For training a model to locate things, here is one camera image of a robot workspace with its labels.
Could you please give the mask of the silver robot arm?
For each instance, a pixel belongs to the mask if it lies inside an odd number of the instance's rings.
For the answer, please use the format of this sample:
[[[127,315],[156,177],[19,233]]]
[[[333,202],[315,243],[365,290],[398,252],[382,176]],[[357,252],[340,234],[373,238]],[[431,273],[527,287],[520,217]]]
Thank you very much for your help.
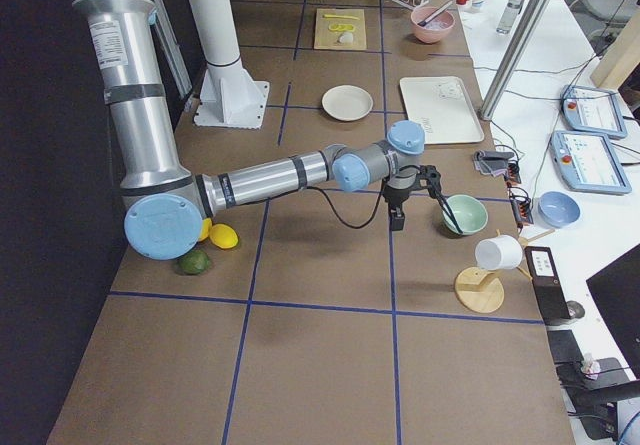
[[[141,255],[169,260],[190,251],[205,219],[240,205],[335,181],[345,192],[379,183],[391,226],[404,224],[416,190],[440,199],[439,172],[420,163],[425,134],[412,121],[362,149],[341,144],[216,176],[195,175],[178,157],[151,35],[159,0],[70,0],[88,22],[126,174],[124,229]]]

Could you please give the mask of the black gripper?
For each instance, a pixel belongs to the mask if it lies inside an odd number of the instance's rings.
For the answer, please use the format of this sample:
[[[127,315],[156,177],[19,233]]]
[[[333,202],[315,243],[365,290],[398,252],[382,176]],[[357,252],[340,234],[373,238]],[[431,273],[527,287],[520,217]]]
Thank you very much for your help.
[[[405,165],[386,181],[382,196],[389,212],[391,230],[403,230],[403,204],[414,191],[426,190],[432,199],[441,200],[441,174],[433,165]]]

